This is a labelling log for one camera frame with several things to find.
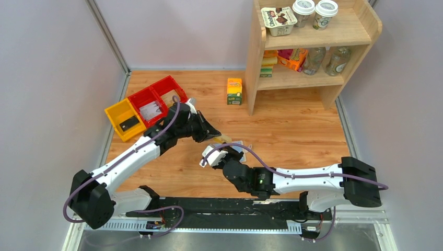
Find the grey translucent card holder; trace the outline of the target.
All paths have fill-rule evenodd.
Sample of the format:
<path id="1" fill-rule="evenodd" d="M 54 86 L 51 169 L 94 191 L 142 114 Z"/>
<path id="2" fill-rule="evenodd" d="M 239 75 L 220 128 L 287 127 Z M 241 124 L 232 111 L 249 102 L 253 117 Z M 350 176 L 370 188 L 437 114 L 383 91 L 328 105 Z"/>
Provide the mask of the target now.
<path id="1" fill-rule="evenodd" d="M 244 142 L 243 142 L 243 141 L 233 141 L 232 144 L 244 145 Z M 237 152 L 243 154 L 243 156 L 242 156 L 242 158 L 240 159 L 239 162 L 241 162 L 241 163 L 245 163 L 245 162 L 247 161 L 247 156 L 246 156 L 246 154 L 247 154 L 249 151 L 247 151 L 247 150 L 245 150 L 244 148 L 241 148 L 241 147 L 239 147 L 239 146 L 237 146 L 237 145 L 231 145 L 230 147 L 232 147 L 235 151 L 237 151 Z"/>

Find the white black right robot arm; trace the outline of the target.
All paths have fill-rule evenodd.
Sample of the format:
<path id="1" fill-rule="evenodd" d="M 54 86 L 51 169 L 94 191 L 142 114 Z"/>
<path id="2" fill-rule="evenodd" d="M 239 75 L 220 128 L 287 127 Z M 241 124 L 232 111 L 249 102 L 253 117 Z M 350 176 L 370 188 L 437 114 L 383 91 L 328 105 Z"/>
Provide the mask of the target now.
<path id="1" fill-rule="evenodd" d="M 239 192 L 260 199 L 299 191 L 301 211 L 324 212 L 342 204 L 377 208 L 382 205 L 379 192 L 388 188 L 377 181 L 374 167 L 354 157 L 308 169 L 249 167 L 241 158 L 241 153 L 223 149 L 211 153 L 207 161 L 221 169 Z"/>

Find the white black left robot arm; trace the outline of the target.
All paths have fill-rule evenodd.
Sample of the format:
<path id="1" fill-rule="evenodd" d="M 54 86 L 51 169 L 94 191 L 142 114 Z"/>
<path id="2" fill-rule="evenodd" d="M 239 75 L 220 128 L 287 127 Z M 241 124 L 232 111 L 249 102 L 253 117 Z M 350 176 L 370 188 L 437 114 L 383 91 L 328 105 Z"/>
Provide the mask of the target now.
<path id="1" fill-rule="evenodd" d="M 221 135 L 193 104 L 176 101 L 165 117 L 118 157 L 89 173 L 80 170 L 74 175 L 70 195 L 63 205 L 64 218 L 98 229 L 113 216 L 147 209 L 152 196 L 146 188 L 117 192 L 120 185 L 145 164 L 176 146 L 181 138 L 201 143 Z M 67 209 L 80 218 L 70 218 Z"/>

